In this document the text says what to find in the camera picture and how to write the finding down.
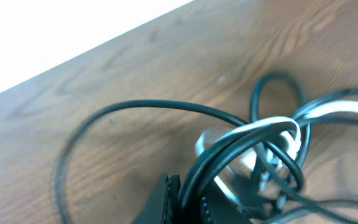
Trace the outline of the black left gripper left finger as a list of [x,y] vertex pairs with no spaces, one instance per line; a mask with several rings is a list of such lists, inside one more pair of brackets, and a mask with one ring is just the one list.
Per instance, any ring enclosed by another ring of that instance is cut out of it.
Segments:
[[177,215],[180,176],[163,173],[133,224],[174,224]]

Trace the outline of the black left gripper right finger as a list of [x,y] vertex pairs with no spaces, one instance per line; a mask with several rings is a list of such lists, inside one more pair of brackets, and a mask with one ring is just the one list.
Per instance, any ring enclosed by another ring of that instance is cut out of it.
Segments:
[[232,206],[216,184],[209,185],[204,191],[199,221],[202,224],[252,224]]

